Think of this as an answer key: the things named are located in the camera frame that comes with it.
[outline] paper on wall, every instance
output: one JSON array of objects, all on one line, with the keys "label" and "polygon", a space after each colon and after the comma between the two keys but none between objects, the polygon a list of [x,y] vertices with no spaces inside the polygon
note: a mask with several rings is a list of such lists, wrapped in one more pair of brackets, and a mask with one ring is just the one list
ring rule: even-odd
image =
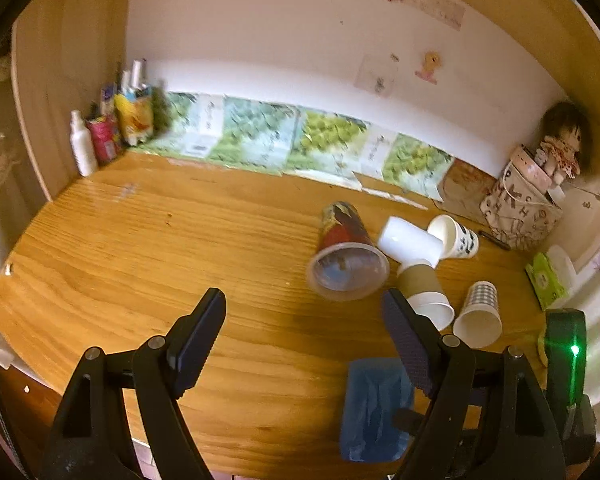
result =
[{"label": "paper on wall", "polygon": [[441,200],[438,184],[454,158],[405,134],[373,127],[360,158],[360,173]]},{"label": "paper on wall", "polygon": [[380,97],[389,97],[394,91],[397,74],[398,65],[389,56],[383,59],[366,54],[354,86]]},{"label": "paper on wall", "polygon": [[297,120],[295,107],[225,97],[222,135],[206,158],[238,168],[279,171],[291,151]]},{"label": "paper on wall", "polygon": [[357,180],[354,171],[360,171],[369,124],[321,110],[299,110],[285,173],[311,170]]},{"label": "paper on wall", "polygon": [[455,30],[462,27],[465,8],[454,0],[402,0]]},{"label": "paper on wall", "polygon": [[136,151],[279,173],[291,150],[295,107],[178,92],[167,102],[168,129]]},{"label": "paper on wall", "polygon": [[165,101],[158,114],[168,129],[133,150],[351,189],[362,188],[361,173],[434,200],[454,160],[405,134],[321,110],[177,92]]}]

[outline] clear plastic lid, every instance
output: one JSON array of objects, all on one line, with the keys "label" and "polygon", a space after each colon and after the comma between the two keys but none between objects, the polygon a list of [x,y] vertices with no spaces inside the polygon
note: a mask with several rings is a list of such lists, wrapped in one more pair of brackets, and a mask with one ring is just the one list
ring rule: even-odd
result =
[{"label": "clear plastic lid", "polygon": [[375,247],[345,242],[317,253],[306,269],[309,286],[333,301],[359,300],[378,290],[389,275],[389,261]]}]

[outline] paper cup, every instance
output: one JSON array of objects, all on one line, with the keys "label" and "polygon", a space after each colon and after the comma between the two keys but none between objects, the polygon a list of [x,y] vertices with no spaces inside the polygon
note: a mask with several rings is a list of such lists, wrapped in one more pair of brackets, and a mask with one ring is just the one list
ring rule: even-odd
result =
[{"label": "paper cup", "polygon": [[397,216],[391,216],[380,233],[378,248],[402,264],[427,260],[435,269],[440,261],[443,243],[424,229]]},{"label": "paper cup", "polygon": [[472,258],[478,252],[478,235],[449,215],[436,216],[427,232],[442,240],[442,258]]},{"label": "paper cup", "polygon": [[388,275],[389,261],[373,245],[356,209],[347,202],[326,207],[318,247],[306,268],[309,286],[328,300],[359,300]]},{"label": "paper cup", "polygon": [[498,291],[493,283],[476,282],[464,300],[464,307],[454,323],[454,335],[471,348],[484,348],[502,334],[498,311]]},{"label": "paper cup", "polygon": [[398,269],[398,290],[416,314],[428,317],[438,330],[454,320],[456,312],[427,260],[415,260]]}]

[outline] white cylinder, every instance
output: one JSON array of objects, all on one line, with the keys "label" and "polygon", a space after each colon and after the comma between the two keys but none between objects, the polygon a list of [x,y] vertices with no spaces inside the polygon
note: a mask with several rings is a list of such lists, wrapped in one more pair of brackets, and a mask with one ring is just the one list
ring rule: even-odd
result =
[{"label": "white cylinder", "polygon": [[93,149],[91,134],[85,128],[80,111],[71,112],[71,147],[74,150],[75,163],[82,176],[89,176],[98,169],[98,160]]},{"label": "white cylinder", "polygon": [[131,88],[142,88],[144,84],[144,61],[136,59],[131,67]]},{"label": "white cylinder", "polygon": [[378,238],[378,249],[402,264],[427,260],[435,269],[442,256],[443,243],[424,229],[391,216]]},{"label": "white cylinder", "polygon": [[131,72],[129,70],[122,71],[122,79],[120,80],[120,92],[126,94],[131,86]]}]

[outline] white spray bottle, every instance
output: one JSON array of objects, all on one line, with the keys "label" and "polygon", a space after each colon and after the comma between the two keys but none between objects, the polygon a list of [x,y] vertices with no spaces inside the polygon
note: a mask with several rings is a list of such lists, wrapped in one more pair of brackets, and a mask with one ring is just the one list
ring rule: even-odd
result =
[{"label": "white spray bottle", "polygon": [[82,176],[89,176],[98,169],[91,134],[84,126],[80,110],[71,112],[71,147],[74,149],[75,162]]}]

